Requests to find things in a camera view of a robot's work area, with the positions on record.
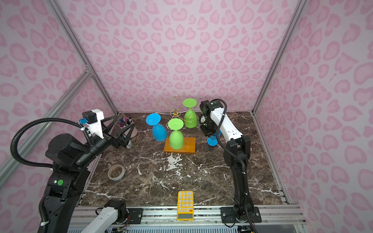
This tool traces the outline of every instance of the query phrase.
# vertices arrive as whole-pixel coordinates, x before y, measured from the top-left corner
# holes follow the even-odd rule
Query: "white cable tie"
[[[45,226],[45,225],[47,225],[49,223],[49,220],[48,221],[46,221],[46,222],[41,222],[40,223],[40,226],[42,227],[42,226]]]

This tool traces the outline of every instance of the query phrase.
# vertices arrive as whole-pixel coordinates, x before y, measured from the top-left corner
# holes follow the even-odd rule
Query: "aluminum frame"
[[[258,99],[256,100],[255,104],[254,104],[254,108],[253,108],[253,112],[255,113],[263,98],[264,98],[264,95],[268,89],[268,86],[269,84],[271,83],[271,80],[273,79],[273,76],[275,75],[275,72],[276,72],[276,69],[278,67],[278,65],[280,64],[281,62],[281,59],[283,57],[283,55],[285,54],[285,51],[286,51],[286,48],[288,47],[290,41],[291,41],[291,38],[293,37],[294,35],[294,32],[302,18],[302,15],[303,13],[305,12],[305,9],[307,8],[308,6],[308,2],[309,0],[299,0],[297,6],[295,7],[295,10],[294,10],[294,14],[290,20],[290,23],[285,31],[285,34],[283,36],[283,39],[281,41],[281,44],[279,46],[279,49],[277,50],[277,53],[276,53],[276,56],[271,64],[271,67],[269,69],[269,72],[267,74],[267,77],[265,78],[265,81],[264,81],[264,84],[259,92],[259,96],[258,96]]]
[[[101,91],[102,95],[104,96],[106,102],[109,104],[110,108],[113,110],[115,114],[118,114],[118,109],[115,107],[113,100],[110,98],[109,94],[107,93],[106,89],[104,88],[100,78],[98,77],[98,74],[94,67],[92,66],[87,54],[85,53],[82,45],[79,42],[78,37],[75,35],[69,21],[67,20],[67,17],[65,13],[63,12],[60,4],[57,0],[45,0],[47,4],[49,5],[50,9],[52,10],[54,16],[58,20],[59,24],[61,25],[62,29],[65,31],[65,34],[67,35],[68,39],[70,40],[72,46],[77,51],[78,56],[85,64],[86,68],[91,69],[93,72],[93,78],[98,86],[98,89]]]
[[[258,119],[256,118],[255,114],[253,114],[253,113],[251,113],[251,116],[252,116],[252,118],[254,120],[255,127],[256,127],[258,135],[260,137],[260,141],[262,143],[264,152],[266,154],[267,161],[268,161],[269,167],[271,169],[273,178],[275,179],[277,188],[278,188],[280,194],[283,193],[283,196],[286,199],[286,204],[291,204],[288,191],[285,188],[285,185],[284,185],[284,183],[282,181],[279,169],[278,169],[278,167],[277,167],[274,159],[272,158],[272,156],[270,156],[268,142],[267,142],[266,138],[264,137],[264,135],[262,133],[262,129],[261,129],[260,125],[259,125]]]
[[[93,221],[97,215],[95,210],[99,206],[76,207],[70,222],[70,227],[86,227]],[[127,208],[143,208],[142,220],[140,225],[136,226],[224,226],[220,216],[220,207],[232,207],[232,205],[204,205],[195,206],[194,220],[177,221],[176,206],[134,206]],[[299,205],[257,205],[260,210],[262,222],[256,225],[264,224],[306,224],[305,218]],[[239,225],[249,225],[249,223],[239,223]]]
[[[92,77],[92,72],[87,69],[78,78],[78,80],[70,87],[70,89],[60,98],[60,100],[54,105],[54,107],[47,113],[44,118],[58,117],[65,110],[66,106],[71,102],[75,95],[84,86],[87,80]],[[26,158],[32,149],[42,139],[44,134],[47,132],[53,122],[45,122],[39,124],[36,129],[29,135],[25,142],[18,148],[18,153],[22,158]],[[0,169],[0,189],[12,176],[15,170],[21,164],[17,162],[13,157],[10,157],[4,166]]]

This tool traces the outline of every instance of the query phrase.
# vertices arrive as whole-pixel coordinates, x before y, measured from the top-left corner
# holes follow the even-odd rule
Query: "orange wooden board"
[[[170,146],[170,137],[167,137],[166,143],[164,144],[163,151],[167,153],[178,152],[178,153],[194,154],[195,153],[195,138],[184,138],[183,148],[172,149]]]

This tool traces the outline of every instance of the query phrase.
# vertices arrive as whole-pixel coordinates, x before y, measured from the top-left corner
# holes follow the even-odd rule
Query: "pink wallpaper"
[[[96,108],[101,109],[106,117],[114,114],[92,80],[88,80],[60,117],[77,121],[81,118],[82,112]],[[78,128],[68,124],[54,123],[27,159],[40,163],[52,163],[45,157],[45,151],[50,140],[61,133],[70,133],[81,142],[86,142],[83,133]],[[38,204],[50,175],[49,168],[24,165],[15,171],[0,190],[0,232],[37,232],[40,224]]]
[[[126,112],[156,111],[176,94],[251,110],[297,2],[59,1]]]
[[[43,0],[0,2],[0,168],[13,135],[45,116],[82,73],[52,15]]]
[[[373,2],[312,0],[257,113],[312,232],[373,231]]]

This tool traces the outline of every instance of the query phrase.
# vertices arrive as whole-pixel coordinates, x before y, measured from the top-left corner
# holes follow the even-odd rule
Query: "marble tabletop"
[[[236,128],[251,138],[247,179],[254,205],[282,204],[250,113],[227,114]],[[180,190],[194,191],[195,205],[233,204],[232,172],[223,160],[223,149],[219,145],[209,146],[199,125],[180,130],[184,137],[196,138],[195,154],[164,153],[164,141],[157,142],[152,126],[145,122],[148,114],[126,115],[132,117],[138,130],[132,138],[133,147],[110,146],[104,151],[80,205],[104,205],[109,199],[123,199],[130,206],[176,205]],[[162,115],[160,123],[165,126],[170,119]],[[125,168],[125,175],[118,181],[107,176],[115,164]]]

